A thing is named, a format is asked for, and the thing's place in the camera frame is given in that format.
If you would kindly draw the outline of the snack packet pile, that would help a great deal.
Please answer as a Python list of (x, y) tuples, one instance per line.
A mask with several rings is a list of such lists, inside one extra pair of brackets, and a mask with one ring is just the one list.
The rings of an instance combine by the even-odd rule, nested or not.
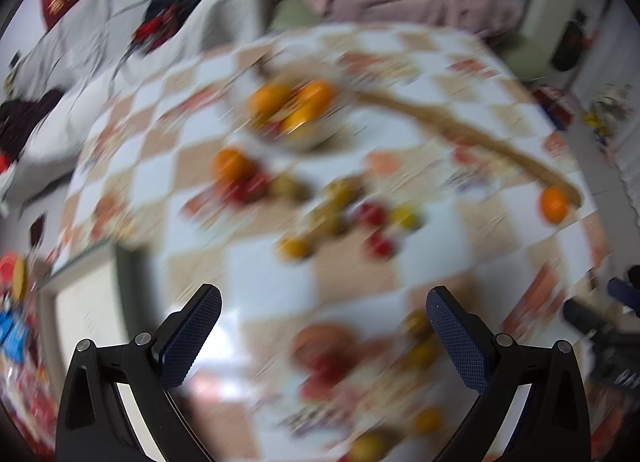
[(55, 459), (58, 403), (41, 356), (27, 260), (1, 256), (1, 416), (38, 461)]

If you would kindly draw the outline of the white shallow tray box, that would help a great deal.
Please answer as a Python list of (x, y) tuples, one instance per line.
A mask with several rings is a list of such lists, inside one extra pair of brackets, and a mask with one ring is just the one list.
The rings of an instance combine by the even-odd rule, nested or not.
[(52, 395), (60, 399), (77, 343), (126, 344), (157, 328), (157, 304), (141, 248), (112, 241), (89, 246), (53, 264), (37, 286), (37, 321)]

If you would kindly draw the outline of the lone orange by stick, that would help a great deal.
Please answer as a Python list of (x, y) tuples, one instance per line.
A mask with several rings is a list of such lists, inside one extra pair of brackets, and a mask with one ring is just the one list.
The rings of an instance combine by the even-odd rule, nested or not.
[(539, 208), (547, 222), (557, 225), (568, 213), (568, 201), (560, 188), (549, 186), (541, 191)]

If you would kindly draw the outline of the orange beside bowl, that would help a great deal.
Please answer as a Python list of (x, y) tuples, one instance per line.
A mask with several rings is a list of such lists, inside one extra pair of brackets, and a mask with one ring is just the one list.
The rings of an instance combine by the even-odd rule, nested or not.
[(218, 182), (239, 182), (252, 174), (252, 162), (238, 149), (222, 148), (215, 156), (213, 172)]

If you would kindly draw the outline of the curved wooden stick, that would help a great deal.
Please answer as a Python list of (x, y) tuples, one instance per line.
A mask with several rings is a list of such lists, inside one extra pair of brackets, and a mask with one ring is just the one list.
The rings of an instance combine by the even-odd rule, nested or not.
[(373, 90), (355, 90), (354, 95), (360, 104), (368, 104), (409, 115), (436, 128), (443, 135), (457, 136), (469, 141), (474, 146), (484, 147), (501, 154), (546, 186), (558, 188), (575, 208), (582, 206), (582, 195), (577, 187), (557, 170), (552, 170), (551, 167), (537, 161), (532, 156), (519, 152), (504, 140), (491, 137), (488, 133), (482, 132), (474, 126), (458, 121), (444, 108), (410, 104), (410, 102), (401, 101)]

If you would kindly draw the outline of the checkered fruit tablecloth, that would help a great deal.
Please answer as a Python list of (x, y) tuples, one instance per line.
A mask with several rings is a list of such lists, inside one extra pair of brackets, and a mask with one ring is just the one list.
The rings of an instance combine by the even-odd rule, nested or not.
[[(576, 340), (561, 306), (608, 258), (590, 196), (560, 224), (504, 156), (392, 110), (355, 106), (304, 153), (250, 138), (224, 94), (261, 55), (311, 58), (450, 115), (585, 185), (560, 133), (476, 37), (420, 26), (318, 26), (174, 66), (106, 105), (64, 206), (58, 259), (104, 239), (143, 248), (157, 311), (204, 283), (224, 306), (183, 385), (221, 461), (335, 461), (393, 425), (434, 450), (473, 400), (433, 340), (446, 286), (491, 329)], [(216, 154), (252, 162), (218, 182)]]

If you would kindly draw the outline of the glass fruit bowl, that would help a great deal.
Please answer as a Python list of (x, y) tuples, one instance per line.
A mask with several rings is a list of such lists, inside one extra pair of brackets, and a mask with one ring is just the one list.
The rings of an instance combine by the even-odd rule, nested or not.
[(352, 108), (335, 66), (311, 58), (259, 58), (224, 94), (237, 130), (262, 144), (304, 153), (334, 137)]

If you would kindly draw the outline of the grey white sofa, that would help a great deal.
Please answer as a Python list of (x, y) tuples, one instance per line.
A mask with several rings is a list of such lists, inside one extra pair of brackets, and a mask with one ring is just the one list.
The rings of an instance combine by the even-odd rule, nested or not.
[(36, 112), (1, 199), (19, 206), (75, 168), (103, 107), (152, 75), (206, 50), (266, 32), (272, 0), (200, 0), (158, 49), (134, 48), (152, 0), (80, 0), (6, 79), (2, 110)]

